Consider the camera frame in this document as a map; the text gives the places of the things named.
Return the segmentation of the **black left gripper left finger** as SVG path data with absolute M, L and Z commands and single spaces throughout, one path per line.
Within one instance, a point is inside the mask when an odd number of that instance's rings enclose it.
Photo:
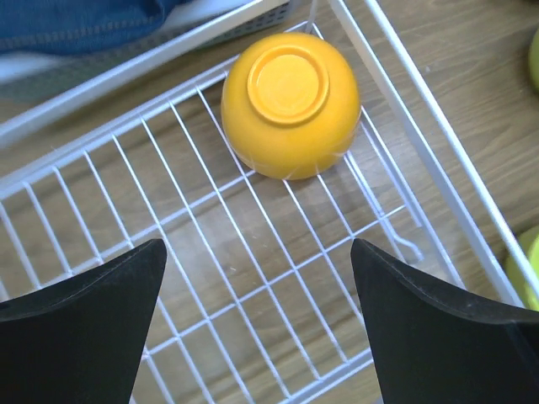
M 152 239 L 1 304 L 3 403 L 127 403 L 167 248 Z

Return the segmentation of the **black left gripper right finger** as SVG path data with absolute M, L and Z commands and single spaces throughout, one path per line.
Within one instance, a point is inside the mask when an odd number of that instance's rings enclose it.
M 536 403 L 538 314 L 475 295 L 363 239 L 350 251 L 385 403 Z

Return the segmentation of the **yellow orange bowl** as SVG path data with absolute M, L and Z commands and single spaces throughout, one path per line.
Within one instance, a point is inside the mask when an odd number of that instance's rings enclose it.
M 221 120 L 233 152 L 256 173 L 310 178 L 350 149 L 360 120 L 359 86 L 327 41 L 302 32 L 271 35 L 233 62 Z

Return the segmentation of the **lime green bowl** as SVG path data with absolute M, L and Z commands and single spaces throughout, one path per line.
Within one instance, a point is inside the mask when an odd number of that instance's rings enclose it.
M 535 90 L 539 88 L 539 29 L 533 35 L 528 52 L 528 67 L 531 83 Z

